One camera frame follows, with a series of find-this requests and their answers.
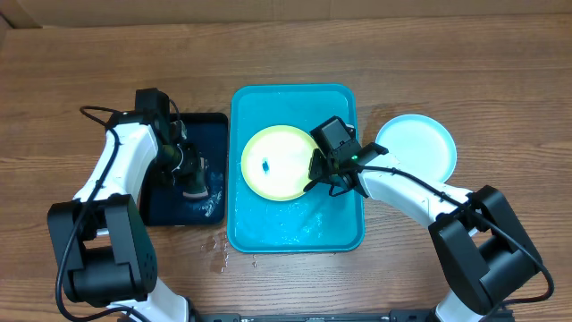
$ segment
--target wood grain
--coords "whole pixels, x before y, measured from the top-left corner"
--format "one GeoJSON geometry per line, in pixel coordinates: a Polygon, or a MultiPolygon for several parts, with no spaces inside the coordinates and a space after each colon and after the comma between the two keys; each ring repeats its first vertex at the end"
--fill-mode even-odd
{"type": "MultiPolygon", "coordinates": [[[[443,123],[458,144],[450,183],[501,189],[556,280],[554,297],[515,307],[517,319],[570,320],[572,15],[9,30],[0,59],[2,320],[62,320],[46,212],[87,180],[104,144],[79,106],[128,110],[135,89],[158,87],[185,112],[228,114],[245,85],[310,82],[354,91],[364,142],[399,114],[443,123]]],[[[349,253],[256,258],[224,249],[225,225],[148,231],[161,278],[205,313],[376,312],[443,298],[426,231],[371,200],[366,229],[349,253]]],[[[537,276],[517,295],[545,287],[537,276]]]]}

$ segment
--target round plate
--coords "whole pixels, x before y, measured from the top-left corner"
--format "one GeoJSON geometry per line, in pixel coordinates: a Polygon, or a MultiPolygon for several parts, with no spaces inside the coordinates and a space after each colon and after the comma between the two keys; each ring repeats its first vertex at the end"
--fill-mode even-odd
{"type": "Polygon", "coordinates": [[[286,201],[304,194],[314,140],[304,131],[276,125],[253,136],[242,151],[242,176],[266,199],[286,201]]]}
{"type": "Polygon", "coordinates": [[[391,119],[375,143],[386,147],[413,175],[446,182],[457,164],[457,148],[450,133],[434,119],[405,114],[391,119]]]}

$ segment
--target wooden surface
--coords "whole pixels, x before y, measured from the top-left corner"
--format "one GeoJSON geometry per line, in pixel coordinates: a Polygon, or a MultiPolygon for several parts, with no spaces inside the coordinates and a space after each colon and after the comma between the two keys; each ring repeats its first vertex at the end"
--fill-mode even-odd
{"type": "MultiPolygon", "coordinates": [[[[516,306],[517,319],[571,319],[572,16],[10,30],[0,59],[3,320],[62,320],[46,212],[85,183],[104,144],[79,106],[129,110],[135,89],[158,87],[185,112],[228,114],[245,85],[309,82],[354,91],[363,142],[399,114],[443,123],[458,145],[450,183],[502,190],[554,275],[554,297],[516,306]]],[[[443,298],[426,231],[371,200],[366,229],[349,253],[256,258],[224,248],[225,225],[148,231],[160,277],[202,312],[378,312],[443,298]]],[[[517,294],[545,287],[537,276],[517,294]]]]}

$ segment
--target tabletop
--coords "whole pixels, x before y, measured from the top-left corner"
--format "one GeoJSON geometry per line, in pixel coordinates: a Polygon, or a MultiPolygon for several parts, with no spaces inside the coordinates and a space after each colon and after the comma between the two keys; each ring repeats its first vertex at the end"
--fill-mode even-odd
{"type": "MultiPolygon", "coordinates": [[[[449,183],[501,190],[556,281],[549,301],[515,306],[517,320],[570,320],[572,15],[9,30],[0,319],[63,320],[46,212],[85,183],[105,142],[80,106],[130,110],[136,89],[157,87],[183,112],[229,114],[243,86],[320,82],[354,92],[362,143],[396,115],[442,123],[458,147],[449,183]]],[[[365,205],[366,238],[347,253],[254,257],[227,245],[226,224],[147,230],[159,276],[203,313],[435,306],[449,287],[428,232],[389,206],[365,205]]],[[[539,275],[516,295],[545,288],[539,275]]],[[[98,311],[66,303],[78,315],[98,311]]]]}

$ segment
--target light blue plate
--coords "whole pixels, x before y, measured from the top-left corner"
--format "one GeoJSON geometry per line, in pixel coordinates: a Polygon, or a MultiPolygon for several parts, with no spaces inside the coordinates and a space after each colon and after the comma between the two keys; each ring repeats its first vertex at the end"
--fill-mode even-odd
{"type": "Polygon", "coordinates": [[[310,132],[338,115],[357,128],[353,93],[339,84],[248,86],[232,99],[227,234],[242,252],[344,251],[366,235],[363,198],[328,195],[329,186],[290,201],[254,193],[240,169],[242,150],[259,131],[290,125],[310,132]]]}
{"type": "Polygon", "coordinates": [[[457,148],[450,133],[431,117],[397,116],[377,133],[375,143],[386,147],[413,175],[446,182],[457,164],[457,148]]]}

